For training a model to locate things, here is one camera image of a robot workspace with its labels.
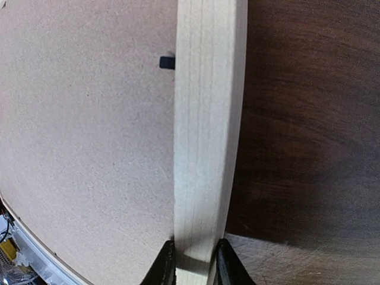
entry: dark wood surface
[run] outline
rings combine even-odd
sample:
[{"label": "dark wood surface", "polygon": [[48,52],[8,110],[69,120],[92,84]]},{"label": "dark wood surface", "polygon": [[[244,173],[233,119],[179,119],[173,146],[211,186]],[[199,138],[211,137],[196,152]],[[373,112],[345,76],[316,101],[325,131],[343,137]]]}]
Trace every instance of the dark wood surface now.
[{"label": "dark wood surface", "polygon": [[316,284],[380,284],[380,3],[249,1],[248,23],[227,231],[322,251]]}]

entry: wooden block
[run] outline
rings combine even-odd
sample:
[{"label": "wooden block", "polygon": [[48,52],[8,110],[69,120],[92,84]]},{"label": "wooden block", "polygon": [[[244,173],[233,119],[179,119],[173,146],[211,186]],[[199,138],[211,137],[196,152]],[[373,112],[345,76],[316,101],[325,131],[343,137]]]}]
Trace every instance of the wooden block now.
[{"label": "wooden block", "polygon": [[179,0],[175,86],[178,285],[211,284],[235,170],[247,1]]}]

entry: black cable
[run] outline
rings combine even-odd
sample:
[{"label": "black cable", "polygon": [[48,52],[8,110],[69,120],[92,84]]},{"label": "black cable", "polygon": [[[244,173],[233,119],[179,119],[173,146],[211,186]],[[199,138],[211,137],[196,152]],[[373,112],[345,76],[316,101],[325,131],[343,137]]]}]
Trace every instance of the black cable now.
[{"label": "black cable", "polygon": [[5,235],[2,237],[2,239],[0,240],[0,243],[2,243],[3,241],[5,241],[5,239],[7,238],[8,236],[8,232],[10,230],[10,223],[8,221],[8,225],[7,225],[7,231],[5,232]]}]

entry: wooden stick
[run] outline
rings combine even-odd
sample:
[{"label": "wooden stick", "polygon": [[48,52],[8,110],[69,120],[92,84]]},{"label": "wooden stick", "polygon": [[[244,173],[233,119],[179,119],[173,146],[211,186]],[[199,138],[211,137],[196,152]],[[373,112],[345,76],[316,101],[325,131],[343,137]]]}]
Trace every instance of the wooden stick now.
[{"label": "wooden stick", "polygon": [[246,0],[179,0],[175,72],[177,284],[212,284],[240,128]]}]

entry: brown cardboard surface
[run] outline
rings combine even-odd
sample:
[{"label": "brown cardboard surface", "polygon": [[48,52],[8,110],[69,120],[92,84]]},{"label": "brown cardboard surface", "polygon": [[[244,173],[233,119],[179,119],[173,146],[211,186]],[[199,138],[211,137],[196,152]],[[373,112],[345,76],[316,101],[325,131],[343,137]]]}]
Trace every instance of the brown cardboard surface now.
[{"label": "brown cardboard surface", "polygon": [[138,284],[173,233],[176,1],[7,1],[0,191],[94,284]]}]

